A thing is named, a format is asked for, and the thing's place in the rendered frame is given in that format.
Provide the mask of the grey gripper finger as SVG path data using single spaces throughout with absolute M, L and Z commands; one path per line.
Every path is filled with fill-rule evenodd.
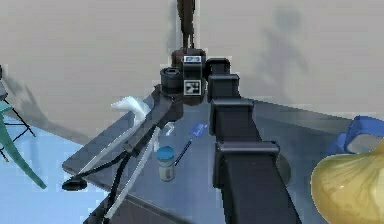
M 120 134 L 116 139 L 111 143 L 105 146 L 99 154 L 95 155 L 76 175 L 73 175 L 70 179 L 65 181 L 62 184 L 62 189 L 65 191 L 79 191 L 87 187 L 87 182 L 84 180 L 86 176 L 97 173 L 101 170 L 111 167 L 121 160 L 125 156 L 124 153 L 120 153 L 113 160 L 106 162 L 102 165 L 97 165 L 97 163 L 104 158 L 110 151 L 115 149 L 118 145 L 122 144 L 134 133 L 134 129 L 131 128 L 122 134 Z
M 134 183 L 136 182 L 140 173 L 144 169 L 145 164 L 150 158 L 152 152 L 158 149 L 159 133 L 160 133 L 160 129 L 156 127 L 130 179 L 127 181 L 122 191 L 118 192 L 118 185 L 120 183 L 125 166 L 128 163 L 130 155 L 127 154 L 123 158 L 122 162 L 119 165 L 119 168 L 117 169 L 117 173 L 116 173 L 111 191 L 109 193 L 109 196 L 89 215 L 89 217 L 83 222 L 83 224 L 110 224 L 113 217 L 115 216 L 115 213 L 123 205 L 126 197 L 129 194 L 129 191 L 132 189 Z

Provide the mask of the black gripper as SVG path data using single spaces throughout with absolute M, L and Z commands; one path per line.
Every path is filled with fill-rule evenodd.
M 161 83 L 151 93 L 153 107 L 137 130 L 124 142 L 123 148 L 137 156 L 149 142 L 156 128 L 163 129 L 168 122 L 183 116 L 183 76 L 176 68 L 160 71 Z

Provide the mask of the white curved statue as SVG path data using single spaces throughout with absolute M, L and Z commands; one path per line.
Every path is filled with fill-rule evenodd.
M 127 96 L 123 99 L 111 104 L 111 107 L 115 110 L 132 112 L 134 114 L 134 126 L 143 122 L 151 111 L 151 108 L 140 98 Z

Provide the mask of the blue lidded grey jar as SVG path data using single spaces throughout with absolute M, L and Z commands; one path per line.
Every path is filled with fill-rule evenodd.
M 169 182 L 175 178 L 174 149 L 170 146 L 160 147 L 156 152 L 159 164 L 159 176 L 162 181 Z

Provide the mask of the blue headed thin brush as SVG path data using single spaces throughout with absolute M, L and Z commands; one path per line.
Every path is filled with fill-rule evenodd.
M 179 154 L 179 156 L 176 158 L 176 160 L 174 162 L 175 166 L 178 165 L 178 163 L 180 162 L 180 160 L 182 159 L 182 157 L 184 156 L 184 154 L 186 153 L 186 151 L 188 150 L 188 148 L 192 144 L 192 141 L 195 138 L 200 138 L 206 132 L 207 127 L 208 127 L 208 125 L 204 124 L 204 123 L 196 123 L 193 126 L 193 128 L 189 131 L 189 140 L 187 141 L 187 143 L 183 147 L 183 150 L 181 151 L 181 153 Z

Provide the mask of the dark grey table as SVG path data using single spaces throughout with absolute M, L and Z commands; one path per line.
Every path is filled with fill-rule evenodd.
M 326 224 L 311 199 L 310 175 L 325 157 L 329 144 L 339 132 L 347 129 L 351 120 L 262 101 L 255 101 L 254 105 L 254 120 L 263 140 L 277 141 L 289 162 L 288 192 L 302 224 Z M 197 122 L 207 124 L 209 109 L 206 102 L 184 106 L 184 117 L 176 122 L 171 136 L 160 135 L 160 145 L 173 147 L 177 157 L 187 143 L 193 125 Z M 62 164 L 63 169 L 71 174 L 78 173 L 106 145 L 130 128 L 132 120 L 133 115 L 129 113 L 121 117 L 69 157 Z M 175 179 L 171 182 L 160 180 L 157 159 L 152 154 L 133 185 L 128 201 L 124 202 L 123 211 L 128 212 L 128 206 L 135 203 L 165 218 L 162 221 L 160 218 L 149 218 L 148 222 L 142 220 L 144 224 L 225 224 L 221 192 L 212 186 L 214 142 L 208 131 L 194 139 L 177 165 Z M 117 167 L 116 164 L 86 177 L 86 180 L 109 191 Z

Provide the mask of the blue curved object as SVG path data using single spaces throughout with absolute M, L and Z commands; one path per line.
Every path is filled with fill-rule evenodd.
M 384 121 L 356 116 L 344 132 L 340 132 L 327 150 L 327 156 L 336 154 L 360 154 L 375 149 L 384 140 Z

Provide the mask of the yellow rounded object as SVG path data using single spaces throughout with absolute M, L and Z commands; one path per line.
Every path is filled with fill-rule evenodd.
M 384 140 L 370 152 L 322 159 L 310 185 L 328 224 L 384 224 Z

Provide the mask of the dark brown post on base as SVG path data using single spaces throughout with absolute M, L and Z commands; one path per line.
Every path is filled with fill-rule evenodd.
M 194 44 L 195 0 L 177 0 L 177 10 L 181 22 L 182 47 L 172 53 L 172 66 L 178 68 L 183 76 L 183 103 L 198 105 L 204 98 L 206 53 Z

